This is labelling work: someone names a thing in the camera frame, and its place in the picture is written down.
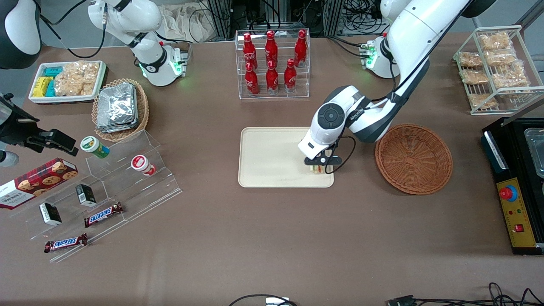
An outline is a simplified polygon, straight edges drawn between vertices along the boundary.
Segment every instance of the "walkers cookie box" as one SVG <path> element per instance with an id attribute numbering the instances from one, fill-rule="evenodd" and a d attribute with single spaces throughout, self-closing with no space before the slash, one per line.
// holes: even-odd
<path id="1" fill-rule="evenodd" d="M 73 178 L 77 173 L 75 165 L 55 158 L 0 186 L 0 208 L 14 209 Z"/>

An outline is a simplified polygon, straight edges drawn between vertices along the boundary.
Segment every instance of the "foil-wrapped package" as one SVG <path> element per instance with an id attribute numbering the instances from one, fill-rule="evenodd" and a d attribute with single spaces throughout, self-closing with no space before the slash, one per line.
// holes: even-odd
<path id="1" fill-rule="evenodd" d="M 98 95 L 96 128 L 112 133 L 135 128 L 139 124 L 138 103 L 134 85 L 124 82 L 106 87 Z"/>

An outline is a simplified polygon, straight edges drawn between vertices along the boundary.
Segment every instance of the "red switch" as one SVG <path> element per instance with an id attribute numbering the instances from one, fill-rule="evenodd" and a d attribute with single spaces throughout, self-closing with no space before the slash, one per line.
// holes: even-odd
<path id="1" fill-rule="evenodd" d="M 512 185 L 508 185 L 499 190 L 499 196 L 503 200 L 513 202 L 517 199 L 517 189 Z"/>

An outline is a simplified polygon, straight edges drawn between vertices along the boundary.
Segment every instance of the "table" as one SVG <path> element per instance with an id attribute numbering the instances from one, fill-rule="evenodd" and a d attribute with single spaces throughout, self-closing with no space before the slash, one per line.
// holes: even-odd
<path id="1" fill-rule="evenodd" d="M 228 305 L 242 295 L 270 293 L 300 306 L 383 305 L 408 294 L 487 298 L 490 281 L 515 296 L 527 286 L 544 296 L 544 259 L 511 255 L 480 146 L 480 130 L 498 117 L 468 114 L 451 61 L 468 35 L 448 34 L 438 45 L 429 72 L 393 122 L 432 129 L 452 152 L 450 182 L 426 196 L 389 185 L 375 164 L 374 144 L 362 143 L 330 188 L 239 186 L 243 128 L 308 126 L 338 86 L 355 85 L 372 98 L 391 90 L 391 80 L 362 71 L 356 57 L 326 39 L 312 39 L 310 98 L 293 101 L 239 101 L 231 42 L 194 45 L 187 77 L 164 88 L 145 81 L 128 48 L 104 48 L 96 59 L 108 64 L 108 81 L 132 78 L 144 87 L 147 130 L 162 144 L 183 193 L 60 264 L 49 264 L 25 225 L 0 211 L 0 303 Z M 39 58 L 66 60 L 73 57 L 49 47 Z M 94 134 L 90 104 L 26 101 L 24 109 L 42 119 L 42 128 L 75 139 Z M 0 183 L 57 156 L 80 167 L 89 156 L 14 151 L 22 162 L 2 169 Z M 246 305 L 264 304 L 251 302 Z"/>

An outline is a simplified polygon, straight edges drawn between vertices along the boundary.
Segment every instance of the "brown wicker basket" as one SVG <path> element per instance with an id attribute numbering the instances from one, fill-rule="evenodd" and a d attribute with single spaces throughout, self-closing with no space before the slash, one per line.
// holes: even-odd
<path id="1" fill-rule="evenodd" d="M 452 176 L 452 155 L 440 137 L 415 124 L 393 126 L 376 145 L 376 163 L 385 179 L 410 194 L 431 194 Z"/>
<path id="2" fill-rule="evenodd" d="M 96 134 L 104 140 L 119 142 L 145 129 L 145 126 L 147 125 L 147 121 L 149 120 L 149 104 L 147 103 L 147 96 L 145 95 L 144 89 L 141 87 L 140 84 L 138 84 L 138 82 L 136 82 L 133 79 L 122 78 L 122 79 L 116 79 L 115 81 L 106 84 L 106 86 L 104 87 L 117 86 L 123 82 L 133 84 L 136 87 L 136 99 L 138 102 L 138 118 L 140 118 L 140 125 L 138 125 L 137 128 L 133 128 L 131 130 L 124 130 L 124 131 L 113 132 L 113 133 L 102 133 L 96 128 L 95 129 Z M 95 125 L 96 125 L 97 116 L 98 116 L 98 96 L 95 97 L 95 101 L 92 103 L 91 117 L 92 117 L 92 122 L 94 122 Z"/>

